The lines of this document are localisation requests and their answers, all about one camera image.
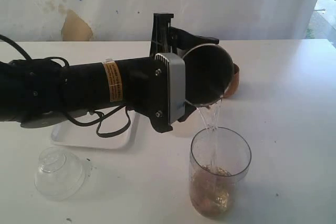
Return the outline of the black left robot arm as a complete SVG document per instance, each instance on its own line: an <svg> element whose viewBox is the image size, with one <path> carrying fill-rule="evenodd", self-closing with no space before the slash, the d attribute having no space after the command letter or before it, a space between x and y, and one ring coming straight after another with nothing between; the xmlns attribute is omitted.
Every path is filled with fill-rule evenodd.
<svg viewBox="0 0 336 224"><path fill-rule="evenodd" d="M62 57L33 59L6 36L1 40L23 58L1 63L1 120L35 129L68 120L100 126L110 114L133 110L149 118L159 133L172 130L197 105L211 103L220 90L213 57L180 57L177 51L217 46L218 39L192 35L170 25L172 14L153 15L150 54L144 58L70 65Z"/></svg>

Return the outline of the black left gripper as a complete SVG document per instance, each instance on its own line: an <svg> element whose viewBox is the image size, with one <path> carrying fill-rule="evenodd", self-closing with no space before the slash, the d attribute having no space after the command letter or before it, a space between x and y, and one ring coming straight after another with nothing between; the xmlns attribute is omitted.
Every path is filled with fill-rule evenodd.
<svg viewBox="0 0 336 224"><path fill-rule="evenodd" d="M202 44L219 44L219 39L193 35L171 26L174 17L170 13L155 13L148 57L127 62L129 74L128 103L136 112L149 118L153 129L159 133L173 130L169 123L167 67L154 56L158 53L174 53L189 50ZM185 101L185 113L178 122L184 122L196 110Z"/></svg>

